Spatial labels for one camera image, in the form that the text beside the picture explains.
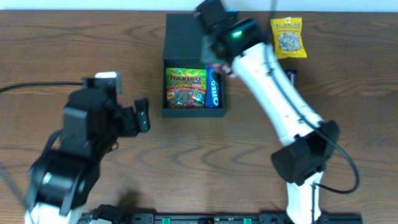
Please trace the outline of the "dark green box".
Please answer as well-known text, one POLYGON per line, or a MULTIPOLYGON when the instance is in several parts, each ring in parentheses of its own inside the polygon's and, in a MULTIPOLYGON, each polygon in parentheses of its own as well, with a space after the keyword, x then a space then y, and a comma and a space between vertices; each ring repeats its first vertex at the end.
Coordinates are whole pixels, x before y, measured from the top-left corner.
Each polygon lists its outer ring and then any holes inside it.
MULTIPOLYGON (((204 69, 200 62, 201 42, 204 32, 193 14, 166 14, 165 41, 163 50, 164 68, 204 69)), ((163 77, 162 116, 165 118, 216 118, 226 112, 224 78, 219 77, 220 96, 218 108, 168 108, 166 77, 163 77)))

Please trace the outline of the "green Haribo worms bag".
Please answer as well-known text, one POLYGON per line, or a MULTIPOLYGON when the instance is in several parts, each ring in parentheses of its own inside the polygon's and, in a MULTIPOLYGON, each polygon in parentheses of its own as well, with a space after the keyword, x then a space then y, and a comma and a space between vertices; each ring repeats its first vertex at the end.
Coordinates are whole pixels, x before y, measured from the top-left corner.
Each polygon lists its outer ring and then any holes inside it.
POLYGON ((204 108, 206 70, 166 68, 166 100, 168 108, 204 108))

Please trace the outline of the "red Hacks candy bag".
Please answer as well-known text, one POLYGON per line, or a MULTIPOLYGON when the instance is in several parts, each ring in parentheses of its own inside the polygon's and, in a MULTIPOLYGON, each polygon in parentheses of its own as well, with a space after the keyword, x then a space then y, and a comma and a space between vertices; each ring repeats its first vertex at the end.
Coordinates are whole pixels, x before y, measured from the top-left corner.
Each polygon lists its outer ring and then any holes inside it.
POLYGON ((221 75, 230 79, 238 78, 238 74, 231 68, 229 64, 219 64, 217 70, 221 75))

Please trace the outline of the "blue Oreo cookie pack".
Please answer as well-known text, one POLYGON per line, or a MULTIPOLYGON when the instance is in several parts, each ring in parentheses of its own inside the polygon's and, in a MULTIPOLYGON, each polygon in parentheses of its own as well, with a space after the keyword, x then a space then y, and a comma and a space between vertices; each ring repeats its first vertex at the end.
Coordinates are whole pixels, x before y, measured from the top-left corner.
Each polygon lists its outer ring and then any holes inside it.
POLYGON ((218 108, 220 105, 219 73, 215 67, 206 66, 206 108, 218 108))

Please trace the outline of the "yellow snack bag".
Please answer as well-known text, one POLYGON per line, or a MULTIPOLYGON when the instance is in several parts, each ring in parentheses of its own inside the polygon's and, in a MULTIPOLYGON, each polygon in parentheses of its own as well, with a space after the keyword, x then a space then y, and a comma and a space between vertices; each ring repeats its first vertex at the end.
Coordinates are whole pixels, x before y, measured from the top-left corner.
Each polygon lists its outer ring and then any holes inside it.
POLYGON ((302 40, 302 18, 285 17, 271 20, 277 59, 307 58, 302 40))

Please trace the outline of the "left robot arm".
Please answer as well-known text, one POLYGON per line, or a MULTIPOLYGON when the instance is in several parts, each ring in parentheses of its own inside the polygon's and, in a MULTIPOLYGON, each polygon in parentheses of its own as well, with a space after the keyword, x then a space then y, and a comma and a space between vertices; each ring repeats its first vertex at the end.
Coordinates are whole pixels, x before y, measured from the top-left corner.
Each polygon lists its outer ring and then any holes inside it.
POLYGON ((26 223, 77 223, 99 179, 100 162, 120 137, 150 130, 149 100, 118 103, 115 78, 86 78, 63 109, 63 128, 53 133, 32 164, 26 223))

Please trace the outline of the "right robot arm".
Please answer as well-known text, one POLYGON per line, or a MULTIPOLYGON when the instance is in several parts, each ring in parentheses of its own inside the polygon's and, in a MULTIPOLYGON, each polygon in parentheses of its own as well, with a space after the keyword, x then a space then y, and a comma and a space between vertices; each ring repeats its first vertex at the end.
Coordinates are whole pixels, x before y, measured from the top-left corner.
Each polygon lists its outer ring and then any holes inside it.
POLYGON ((337 124, 325 122, 299 95, 256 20, 237 22, 221 1, 203 1, 196 12, 206 50, 248 86, 279 137, 282 148, 271 160, 287 183, 288 217, 293 223, 315 223, 322 214, 318 185, 334 151, 337 124))

